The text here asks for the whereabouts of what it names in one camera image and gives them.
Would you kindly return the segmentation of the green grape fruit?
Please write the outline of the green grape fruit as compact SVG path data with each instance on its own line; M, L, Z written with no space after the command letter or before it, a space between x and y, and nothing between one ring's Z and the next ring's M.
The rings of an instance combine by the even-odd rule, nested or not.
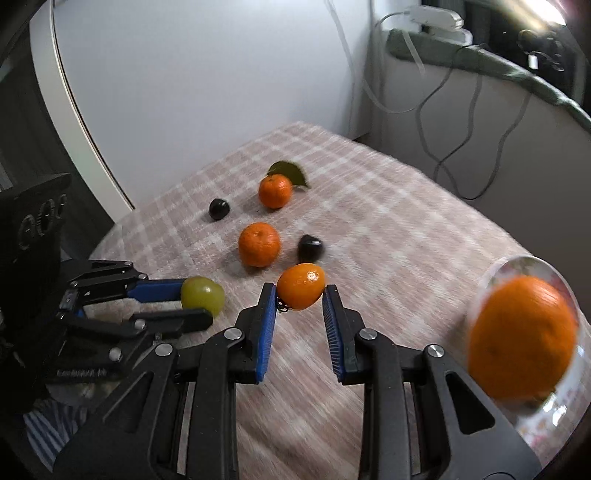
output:
M195 276L184 280L180 290L183 309L205 309L213 318L224 307L224 289L209 278Z

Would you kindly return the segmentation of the dark cherry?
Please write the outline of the dark cherry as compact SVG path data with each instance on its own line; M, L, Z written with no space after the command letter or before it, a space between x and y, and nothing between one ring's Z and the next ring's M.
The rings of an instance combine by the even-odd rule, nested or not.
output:
M318 237L305 234L297 243L297 260L300 263L315 263L324 253L324 242Z
M212 200L208 207L208 215L213 221L221 221L228 216L229 212L230 205L228 201L221 198Z

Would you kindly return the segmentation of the large round orange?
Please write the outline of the large round orange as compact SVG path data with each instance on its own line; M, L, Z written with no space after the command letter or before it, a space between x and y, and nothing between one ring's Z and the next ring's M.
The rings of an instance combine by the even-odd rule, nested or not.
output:
M468 372L501 402L548 396L569 368L578 320L547 282L520 275L496 288L470 332Z

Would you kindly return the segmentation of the small mandarin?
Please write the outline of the small mandarin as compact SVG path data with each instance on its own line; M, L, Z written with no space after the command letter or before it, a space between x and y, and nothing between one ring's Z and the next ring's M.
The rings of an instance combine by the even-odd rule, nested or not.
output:
M248 267L269 267L279 257L280 249L280 234L267 223L250 224L238 238L239 258Z

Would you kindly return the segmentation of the small kumquat orange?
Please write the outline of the small kumquat orange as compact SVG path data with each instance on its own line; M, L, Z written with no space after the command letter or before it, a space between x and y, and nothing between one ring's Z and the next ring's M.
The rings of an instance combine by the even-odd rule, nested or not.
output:
M317 302L325 289L325 271L312 263L301 263L283 271L276 294L290 310L304 310Z

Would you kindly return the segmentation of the mandarin with green leaf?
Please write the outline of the mandarin with green leaf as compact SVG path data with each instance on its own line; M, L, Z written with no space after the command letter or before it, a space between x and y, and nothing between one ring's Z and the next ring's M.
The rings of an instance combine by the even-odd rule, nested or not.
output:
M270 210L279 210L290 202L294 188L310 188L304 169L287 160L277 161L259 182L259 201Z

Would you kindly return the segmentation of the floral white plate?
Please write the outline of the floral white plate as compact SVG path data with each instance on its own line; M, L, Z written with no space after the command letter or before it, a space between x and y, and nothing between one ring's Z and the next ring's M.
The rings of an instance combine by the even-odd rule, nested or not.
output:
M548 466L590 405L590 326L573 290L538 257L505 257L466 321L470 375Z

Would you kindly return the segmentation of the pink plaid tablecloth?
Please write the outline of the pink plaid tablecloth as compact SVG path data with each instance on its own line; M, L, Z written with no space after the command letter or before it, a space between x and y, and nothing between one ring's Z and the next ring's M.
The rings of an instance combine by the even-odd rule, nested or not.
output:
M263 381L235 389L242 479L355 479L363 387L332 368L339 308L378 340L466 361L471 307L496 287L496 265L524 248L419 170L297 122L184 178L117 222L94 251L152 279L202 276L224 305L212 331L233 326L263 287L294 289L304 235L324 243L325 277L304 309L276 317Z

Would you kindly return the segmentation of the white power strip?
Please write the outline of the white power strip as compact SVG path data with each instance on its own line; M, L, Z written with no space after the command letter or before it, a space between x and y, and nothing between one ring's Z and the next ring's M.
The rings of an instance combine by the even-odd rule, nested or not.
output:
M427 27L432 36L461 45L473 43L473 34L464 28L464 19L455 11L417 5L410 7L408 13L411 21Z

